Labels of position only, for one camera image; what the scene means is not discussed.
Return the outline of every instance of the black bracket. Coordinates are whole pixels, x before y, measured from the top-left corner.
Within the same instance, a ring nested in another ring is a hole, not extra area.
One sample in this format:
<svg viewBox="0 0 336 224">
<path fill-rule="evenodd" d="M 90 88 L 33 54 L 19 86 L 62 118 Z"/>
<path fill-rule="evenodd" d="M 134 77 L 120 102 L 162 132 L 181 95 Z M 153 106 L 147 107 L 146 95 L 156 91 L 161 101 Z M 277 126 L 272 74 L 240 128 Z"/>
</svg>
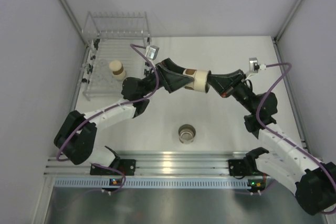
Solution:
<svg viewBox="0 0 336 224">
<path fill-rule="evenodd" d="M 93 47 L 94 47 L 96 50 L 98 50 L 99 42 L 100 42 L 100 39 L 96 39 L 96 40 L 93 41 Z"/>
<path fill-rule="evenodd" d="M 228 164 L 230 176 L 238 177 L 262 175 L 262 173 L 257 169 L 256 159 L 264 153 L 269 152 L 265 148 L 259 147 L 246 153 L 243 159 L 229 159 Z"/>
<path fill-rule="evenodd" d="M 110 165 L 110 167 L 122 172 L 123 174 L 125 174 L 125 176 L 134 176 L 136 164 L 137 161 L 135 159 L 116 158 L 115 161 Z M 120 174 L 91 165 L 90 175 L 114 176 Z"/>
</svg>

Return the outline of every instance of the cable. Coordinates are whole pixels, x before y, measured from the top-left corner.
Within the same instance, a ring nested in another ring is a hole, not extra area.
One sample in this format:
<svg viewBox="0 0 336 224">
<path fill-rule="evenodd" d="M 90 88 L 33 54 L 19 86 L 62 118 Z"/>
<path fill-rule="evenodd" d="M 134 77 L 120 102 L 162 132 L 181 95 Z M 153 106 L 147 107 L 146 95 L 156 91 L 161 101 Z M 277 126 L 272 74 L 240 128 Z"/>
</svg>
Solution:
<svg viewBox="0 0 336 224">
<path fill-rule="evenodd" d="M 237 177 L 235 177 L 235 176 L 233 176 L 235 179 L 243 179 L 243 178 L 245 178 L 245 175 L 243 175 L 242 177 L 240 177 L 240 178 L 237 178 Z"/>
<path fill-rule="evenodd" d="M 253 84 L 250 79 L 247 79 L 244 81 L 244 84 L 251 89 L 251 92 L 253 92 Z"/>
<path fill-rule="evenodd" d="M 266 179 L 267 179 L 267 174 L 263 173 L 263 181 L 262 182 L 266 183 Z"/>
<path fill-rule="evenodd" d="M 103 168 L 103 169 L 107 169 L 107 170 L 110 170 L 110 171 L 112 171 L 112 172 L 114 172 L 114 173 L 118 173 L 118 174 L 120 174 L 121 176 L 122 176 L 122 183 L 121 183 L 121 185 L 115 190 L 115 191 L 111 191 L 111 192 L 109 192 L 109 195 L 112 195 L 112 194 L 115 194 L 116 192 L 118 192 L 118 191 L 120 191 L 121 190 L 121 188 L 124 186 L 124 184 L 125 184 L 125 182 L 126 182 L 126 176 L 125 176 L 125 174 L 124 173 L 122 173 L 122 172 L 120 172 L 120 171 L 118 171 L 118 170 L 116 170 L 116 169 L 113 169 L 113 168 L 111 168 L 111 167 L 106 167 L 106 166 L 102 166 L 102 165 L 99 165 L 99 164 L 92 164 L 92 165 L 94 165 L 95 167 L 98 167 L 98 168 Z M 83 197 L 84 195 L 86 195 L 86 194 L 89 194 L 89 193 L 91 193 L 91 192 L 93 192 L 93 191 L 102 191 L 100 188 L 93 188 L 93 189 L 90 189 L 90 190 L 87 190 L 87 191 L 85 191 L 84 193 L 81 193 L 81 194 L 79 194 L 79 195 L 77 195 L 75 198 L 73 198 L 65 207 L 61 207 L 61 208 L 58 208 L 58 207 L 56 207 L 56 200 L 55 200 L 55 198 L 54 198 L 54 200 L 53 200 L 53 203 L 54 203 L 54 207 L 56 208 L 56 210 L 58 210 L 58 211 L 64 211 L 64 210 L 66 210 L 66 209 L 68 209 L 76 200 L 78 200 L 78 199 L 80 199 L 81 197 Z"/>
<path fill-rule="evenodd" d="M 314 163 L 316 163 L 321 169 L 322 171 L 326 174 L 327 178 L 330 180 L 332 187 L 334 188 L 335 192 L 336 192 L 336 183 L 335 181 L 332 179 L 331 175 L 328 173 L 328 171 L 323 167 L 323 165 L 320 164 L 319 161 L 317 161 L 314 156 L 312 156 L 310 153 L 306 152 L 305 150 L 303 150 L 302 148 L 298 147 L 295 143 L 293 143 L 292 141 L 288 140 L 287 138 L 285 138 L 284 136 L 282 136 L 281 134 L 279 134 L 278 132 L 273 131 L 272 129 L 270 129 L 269 127 L 267 127 L 262 120 L 260 119 L 260 110 L 263 107 L 267 97 L 269 96 L 269 94 L 271 93 L 271 91 L 275 88 L 275 86 L 286 76 L 286 74 L 290 71 L 292 65 L 290 63 L 276 63 L 276 64 L 271 64 L 271 65 L 266 65 L 266 68 L 270 68 L 270 67 L 276 67 L 276 66 L 288 66 L 288 68 L 283 72 L 283 74 L 276 80 L 276 82 L 267 90 L 266 94 L 263 96 L 258 109 L 257 109 L 257 113 L 256 113 L 256 117 L 257 120 L 259 122 L 259 124 L 264 127 L 265 129 L 267 129 L 269 132 L 271 132 L 272 134 L 274 134 L 275 136 L 282 138 L 284 141 L 286 141 L 288 144 L 290 144 L 291 146 L 295 147 L 299 152 L 305 154 L 307 157 L 309 157 Z M 331 215 L 334 214 L 336 212 L 336 207 L 329 212 L 324 212 L 322 211 L 322 214 L 325 215 Z"/>
<path fill-rule="evenodd" d="M 146 58 L 146 56 L 140 52 L 139 50 L 136 49 L 136 47 L 138 48 L 143 48 L 145 49 L 146 47 L 143 47 L 143 46 L 138 46 L 138 45 L 134 45 L 134 44 L 131 44 L 131 48 L 133 48 L 134 51 L 136 51 L 149 65 L 150 67 L 153 69 L 154 71 L 154 74 L 155 74 L 155 79 L 156 79 L 156 84 L 155 84 L 155 88 L 154 90 L 148 94 L 147 96 L 143 97 L 143 98 L 140 98 L 140 99 L 137 99 L 137 100 L 134 100 L 134 101 L 128 101 L 128 102 L 122 102 L 120 103 L 120 105 L 127 105 L 127 104 L 133 104 L 133 103 L 136 103 L 136 102 L 141 102 L 141 101 L 144 101 L 146 99 L 148 99 L 149 97 L 151 97 L 152 95 L 154 95 L 154 93 L 158 90 L 159 88 L 159 74 L 155 68 L 155 66 L 152 64 L 152 62 Z M 112 105 L 108 108 L 106 108 L 104 111 L 99 111 L 97 114 L 94 114 L 92 115 L 91 117 L 87 118 L 85 121 L 83 121 L 77 128 L 74 129 L 74 131 L 68 136 L 68 138 L 64 141 L 63 145 L 61 146 L 61 148 L 59 149 L 57 155 L 56 155 L 56 160 L 57 161 L 60 161 L 60 162 L 63 162 L 63 161 L 67 161 L 69 160 L 68 158 L 59 158 L 61 153 L 63 152 L 65 146 L 70 142 L 70 140 L 72 139 L 72 137 L 76 134 L 77 131 L 79 131 L 80 129 L 82 129 L 82 127 L 87 123 L 89 122 L 90 120 L 98 117 L 99 115 L 101 115 L 102 113 L 104 112 L 107 112 L 107 111 L 110 111 L 114 108 L 116 108 L 117 106 L 119 106 L 119 104 L 115 104 L 115 105 Z"/>
</svg>

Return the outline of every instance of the white tabletop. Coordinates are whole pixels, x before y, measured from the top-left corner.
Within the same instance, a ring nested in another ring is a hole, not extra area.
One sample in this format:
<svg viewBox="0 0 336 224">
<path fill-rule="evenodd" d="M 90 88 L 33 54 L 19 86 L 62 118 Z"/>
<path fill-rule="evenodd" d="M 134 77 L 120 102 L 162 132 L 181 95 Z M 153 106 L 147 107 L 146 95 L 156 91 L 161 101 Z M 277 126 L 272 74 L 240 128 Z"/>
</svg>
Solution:
<svg viewBox="0 0 336 224">
<path fill-rule="evenodd" d="M 266 36 L 153 38 L 152 44 L 160 48 L 157 62 L 169 57 L 181 67 L 217 74 L 237 69 L 246 72 L 251 57 L 257 57 L 259 63 L 277 63 L 272 40 Z M 266 92 L 280 75 L 278 67 L 260 72 L 252 78 L 254 92 Z M 283 82 L 274 93 L 278 99 L 274 118 L 301 145 Z M 87 101 L 80 92 L 76 109 L 84 113 L 117 99 L 99 97 Z M 263 146 L 245 129 L 244 116 L 249 112 L 233 97 L 221 98 L 212 88 L 208 94 L 185 89 L 169 94 L 161 88 L 150 100 L 141 116 L 106 129 L 99 138 L 115 151 L 233 152 Z M 183 124 L 196 129 L 195 141 L 189 145 L 179 142 L 177 131 Z"/>
</svg>

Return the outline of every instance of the metal beam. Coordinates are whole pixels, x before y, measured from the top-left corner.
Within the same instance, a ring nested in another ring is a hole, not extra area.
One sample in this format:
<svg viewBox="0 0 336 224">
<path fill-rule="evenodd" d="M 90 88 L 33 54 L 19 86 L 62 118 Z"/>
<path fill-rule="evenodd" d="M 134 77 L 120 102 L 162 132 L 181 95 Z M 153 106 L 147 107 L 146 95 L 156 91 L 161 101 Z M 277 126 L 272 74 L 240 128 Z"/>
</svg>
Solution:
<svg viewBox="0 0 336 224">
<path fill-rule="evenodd" d="M 281 51 L 279 50 L 279 46 L 276 44 L 276 42 L 274 40 L 273 40 L 273 45 L 274 45 L 274 50 L 275 50 L 277 58 L 278 58 L 278 62 L 284 62 Z M 284 70 L 285 70 L 284 66 L 280 66 L 280 70 L 281 70 L 281 73 L 283 73 Z M 307 151 L 310 153 L 307 130 L 306 130 L 306 127 L 304 125 L 302 115 L 300 113 L 298 100 L 295 96 L 294 88 L 292 86 L 292 83 L 291 83 L 288 75 L 285 76 L 284 83 L 285 83 L 285 87 L 286 87 L 286 90 L 287 90 L 289 103 L 290 103 L 290 106 L 292 108 L 294 119 L 295 119 L 295 122 L 296 122 L 296 125 L 297 125 L 297 128 L 298 128 L 298 131 L 299 131 L 302 146 L 305 149 L 307 149 Z"/>
<path fill-rule="evenodd" d="M 242 159 L 247 152 L 183 153 L 183 152 L 119 152 L 122 159 L 135 159 L 137 178 L 232 178 L 228 160 Z M 91 164 L 74 165 L 71 161 L 58 162 L 50 157 L 45 177 L 100 177 L 90 176 Z"/>
<path fill-rule="evenodd" d="M 81 27 L 80 27 L 80 25 L 79 25 L 79 23 L 78 23 L 78 21 L 77 21 L 75 15 L 73 14 L 73 12 L 72 12 L 72 10 L 71 10 L 71 8 L 70 8 L 70 6 L 69 6 L 67 0 L 59 0 L 59 2 L 60 2 L 60 4 L 62 5 L 62 7 L 63 7 L 65 13 L 66 13 L 67 16 L 69 17 L 69 19 L 70 19 L 71 23 L 73 24 L 74 28 L 76 29 L 76 31 L 77 31 L 79 37 L 82 39 L 83 43 L 84 43 L 86 46 L 90 47 L 90 45 L 89 45 L 88 42 L 85 40 L 85 37 L 84 37 L 83 34 L 82 34 L 82 29 L 81 29 Z"/>
<path fill-rule="evenodd" d="M 82 63 L 80 65 L 79 69 L 78 69 L 78 74 L 77 74 L 77 78 L 76 78 L 76 86 L 75 86 L 74 91 L 73 91 L 69 111 L 73 111 L 76 108 L 76 104 L 77 104 L 77 100 L 78 100 L 78 96 L 79 96 L 79 91 L 80 91 L 80 86 L 81 86 L 80 81 L 82 80 L 83 75 L 84 75 L 84 71 L 82 71 L 81 68 L 88 61 L 89 51 L 90 51 L 89 48 L 85 48 L 84 55 L 83 55 L 83 58 L 82 58 Z"/>
<path fill-rule="evenodd" d="M 54 188 L 54 184 L 55 184 L 55 178 L 53 177 L 44 178 L 43 186 L 42 186 L 39 198 L 38 198 L 34 216 L 30 223 L 32 224 L 45 223 L 50 199 L 53 193 L 52 190 Z"/>
<path fill-rule="evenodd" d="M 54 187 L 119 188 L 111 178 L 58 177 Z M 123 188 L 165 189 L 251 189 L 248 179 L 235 178 L 135 178 L 128 177 Z"/>
<path fill-rule="evenodd" d="M 277 34 L 277 36 L 275 37 L 275 43 L 278 44 L 279 40 L 281 39 L 282 35 L 284 34 L 285 30 L 287 29 L 288 25 L 290 24 L 290 22 L 292 21 L 292 19 L 294 18 L 295 14 L 297 13 L 297 11 L 299 10 L 300 6 L 302 5 L 304 0 L 296 0 L 295 4 L 293 5 L 293 7 L 291 8 L 288 16 L 285 19 L 285 22 L 283 23 L 283 25 L 280 27 L 280 30 Z"/>
</svg>

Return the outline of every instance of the clear acrylic rack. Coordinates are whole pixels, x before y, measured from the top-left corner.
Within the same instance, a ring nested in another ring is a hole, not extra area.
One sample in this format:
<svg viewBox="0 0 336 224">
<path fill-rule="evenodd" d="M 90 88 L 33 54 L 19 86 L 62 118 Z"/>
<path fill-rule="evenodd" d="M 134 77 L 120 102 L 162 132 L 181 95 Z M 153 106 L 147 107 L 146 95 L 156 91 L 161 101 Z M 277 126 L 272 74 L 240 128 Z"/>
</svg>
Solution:
<svg viewBox="0 0 336 224">
<path fill-rule="evenodd" d="M 127 76 L 143 78 L 145 64 L 130 44 L 148 45 L 150 32 L 144 13 L 91 13 L 82 29 L 90 46 L 84 71 L 83 95 L 90 100 L 94 96 L 120 95 L 122 81 L 113 78 L 109 63 L 119 60 Z"/>
</svg>

